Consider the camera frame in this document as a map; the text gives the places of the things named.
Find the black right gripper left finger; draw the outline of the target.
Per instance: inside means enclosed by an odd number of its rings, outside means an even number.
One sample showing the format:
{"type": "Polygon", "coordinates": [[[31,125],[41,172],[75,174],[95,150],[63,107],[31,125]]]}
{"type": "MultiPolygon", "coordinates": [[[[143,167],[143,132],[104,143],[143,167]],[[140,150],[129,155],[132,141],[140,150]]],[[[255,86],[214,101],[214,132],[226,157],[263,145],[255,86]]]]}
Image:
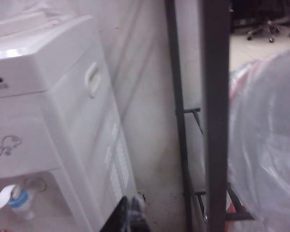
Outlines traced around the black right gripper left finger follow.
{"type": "Polygon", "coordinates": [[[128,232],[130,203],[127,196],[123,196],[113,212],[100,229],[100,232],[128,232]]]}

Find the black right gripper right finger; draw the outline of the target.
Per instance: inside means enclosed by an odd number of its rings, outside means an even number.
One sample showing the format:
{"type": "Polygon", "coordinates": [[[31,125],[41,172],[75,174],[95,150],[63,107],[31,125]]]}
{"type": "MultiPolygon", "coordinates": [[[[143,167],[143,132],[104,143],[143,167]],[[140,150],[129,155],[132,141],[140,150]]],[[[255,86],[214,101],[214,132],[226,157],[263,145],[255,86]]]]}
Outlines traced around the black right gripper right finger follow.
{"type": "Polygon", "coordinates": [[[145,217],[145,202],[139,196],[134,196],[131,199],[129,221],[131,232],[150,232],[145,217]]]}

